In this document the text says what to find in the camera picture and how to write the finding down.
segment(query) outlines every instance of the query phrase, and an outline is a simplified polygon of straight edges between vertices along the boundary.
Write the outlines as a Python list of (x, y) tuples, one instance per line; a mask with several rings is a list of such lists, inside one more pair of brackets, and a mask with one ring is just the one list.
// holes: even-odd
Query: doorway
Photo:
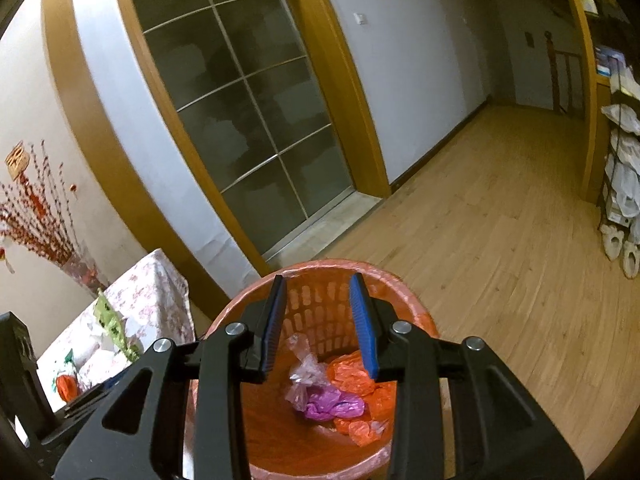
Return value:
[(284, 0), (133, 0), (185, 130), (265, 259), (353, 192)]

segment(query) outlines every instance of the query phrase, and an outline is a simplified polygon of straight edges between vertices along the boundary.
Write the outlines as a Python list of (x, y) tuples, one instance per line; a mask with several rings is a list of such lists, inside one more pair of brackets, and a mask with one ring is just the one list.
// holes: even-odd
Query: light switch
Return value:
[(367, 25), (367, 17), (364, 14), (360, 14), (358, 12), (353, 13), (354, 18), (356, 19), (356, 23), (358, 25)]

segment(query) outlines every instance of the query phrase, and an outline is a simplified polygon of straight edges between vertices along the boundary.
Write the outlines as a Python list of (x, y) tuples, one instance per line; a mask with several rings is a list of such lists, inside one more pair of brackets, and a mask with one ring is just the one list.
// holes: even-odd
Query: staircase railing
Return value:
[[(554, 99), (554, 111), (559, 114), (567, 114), (569, 116), (576, 115), (576, 107), (574, 105), (574, 80), (572, 77), (572, 67), (571, 67), (571, 59), (575, 58), (578, 60), (578, 72), (580, 73), (580, 77), (582, 77), (582, 56), (580, 54), (575, 54), (574, 52), (566, 52), (564, 50), (556, 50), (554, 46), (553, 36), (551, 32), (545, 32), (546, 37), (546, 51), (549, 56), (549, 67), (551, 70), (551, 88), (553, 92)], [(567, 108), (565, 109), (561, 104), (561, 95), (560, 95), (560, 78), (558, 72), (559, 60), (561, 64), (564, 65), (564, 69), (566, 71), (566, 81), (567, 81)], [(584, 111), (584, 98), (582, 98), (582, 103), (579, 107), (580, 113)]]

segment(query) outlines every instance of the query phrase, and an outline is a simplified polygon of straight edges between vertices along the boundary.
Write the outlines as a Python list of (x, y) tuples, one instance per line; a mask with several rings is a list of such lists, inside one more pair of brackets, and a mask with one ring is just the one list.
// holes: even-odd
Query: hallway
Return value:
[(640, 281), (578, 198), (579, 124), (491, 106), (322, 256), (400, 276), (443, 338), (482, 336), (589, 475), (640, 403)]

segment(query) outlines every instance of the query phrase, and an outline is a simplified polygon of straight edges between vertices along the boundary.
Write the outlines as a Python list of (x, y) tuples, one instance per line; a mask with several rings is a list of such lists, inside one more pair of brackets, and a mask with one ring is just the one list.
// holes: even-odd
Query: red decorative branch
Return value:
[(63, 165), (51, 171), (41, 143), (42, 161), (31, 149), (36, 182), (23, 171), (10, 184), (0, 183), (0, 237), (8, 237), (28, 251), (54, 263), (94, 294), (106, 286), (98, 279), (95, 264), (88, 264), (76, 235), (66, 194)]

